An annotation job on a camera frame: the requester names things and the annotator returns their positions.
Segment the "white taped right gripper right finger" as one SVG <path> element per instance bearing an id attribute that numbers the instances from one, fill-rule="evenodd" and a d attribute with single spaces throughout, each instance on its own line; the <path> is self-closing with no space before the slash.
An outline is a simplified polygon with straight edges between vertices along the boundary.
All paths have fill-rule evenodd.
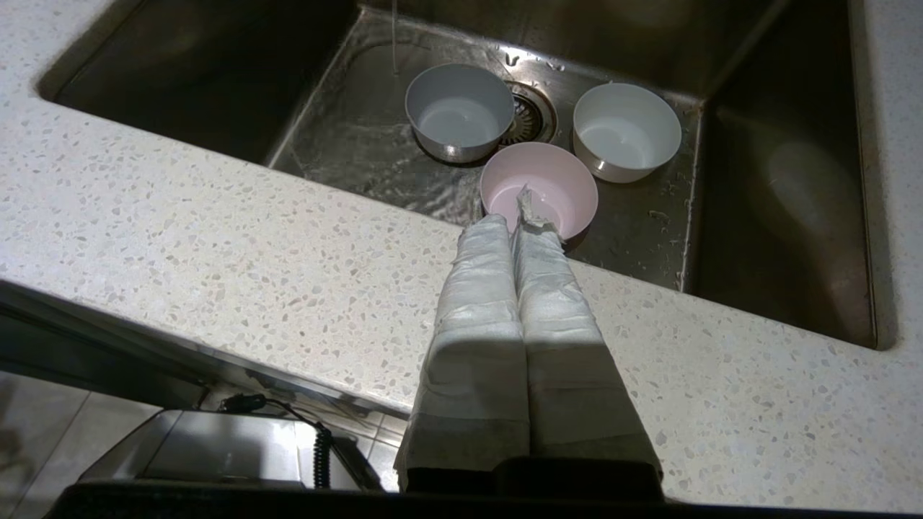
<path id="1" fill-rule="evenodd" d="M 498 280 L 518 330 L 529 452 L 498 469 L 499 486 L 528 498 L 661 498 L 659 457 L 556 227 L 535 213 L 530 188 L 514 206 L 513 233 L 499 218 Z"/>

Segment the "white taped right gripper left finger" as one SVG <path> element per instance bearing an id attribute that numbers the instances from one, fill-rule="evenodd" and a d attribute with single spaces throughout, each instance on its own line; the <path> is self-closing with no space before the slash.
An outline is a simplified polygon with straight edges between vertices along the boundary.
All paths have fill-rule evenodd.
<path id="1" fill-rule="evenodd" d="M 478 481 L 530 453 L 526 351 L 502 216 L 466 228 L 395 461 L 403 492 Z"/>

